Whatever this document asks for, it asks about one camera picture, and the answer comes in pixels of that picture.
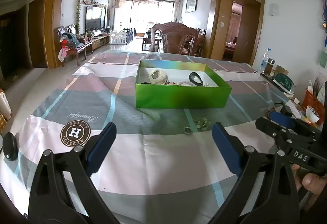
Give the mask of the right hand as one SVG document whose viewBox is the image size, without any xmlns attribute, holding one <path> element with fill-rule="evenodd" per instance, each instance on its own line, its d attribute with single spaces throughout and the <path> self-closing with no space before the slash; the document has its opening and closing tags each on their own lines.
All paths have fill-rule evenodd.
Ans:
<svg viewBox="0 0 327 224">
<path fill-rule="evenodd" d="M 304 187 L 307 191 L 310 191 L 313 195 L 320 195 L 326 185 L 326 177 L 320 177 L 313 173 L 306 173 L 304 176 L 300 175 L 300 166 L 297 164 L 292 165 L 292 170 L 295 173 L 295 186 L 299 191 L 301 187 Z"/>
</svg>

